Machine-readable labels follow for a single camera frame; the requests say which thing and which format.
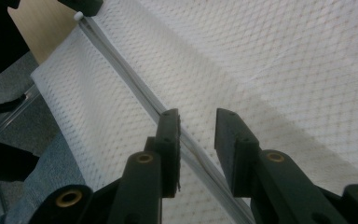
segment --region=floor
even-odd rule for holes
[[[21,96],[34,83],[30,79],[37,62],[27,53],[0,75],[0,103]],[[1,133],[0,142],[41,155],[52,138],[59,132],[57,123],[41,96],[38,96]],[[6,209],[22,195],[21,182],[0,182]]]

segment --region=zipper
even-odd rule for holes
[[[79,27],[94,47],[101,52],[121,76],[152,120],[158,123],[160,114],[166,111],[167,107],[147,87],[118,50],[110,43],[93,18],[86,17],[82,19]],[[255,223],[250,207],[243,199],[232,197],[223,175],[183,127],[181,127],[180,140],[182,159],[204,183],[205,187],[212,193],[232,220],[236,223]]]

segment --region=gray fabric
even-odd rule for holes
[[[28,223],[34,211],[50,193],[71,184],[84,185],[85,181],[65,139],[59,133],[25,180],[23,196],[7,212],[2,223]]]

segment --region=textured white fabric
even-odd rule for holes
[[[78,28],[32,77],[94,190],[121,177],[127,158],[156,133],[156,123]],[[230,223],[209,190],[181,164],[182,190],[163,200],[163,223]]]
[[[358,1],[105,1],[93,18],[219,167],[215,110],[318,185],[358,183]]]

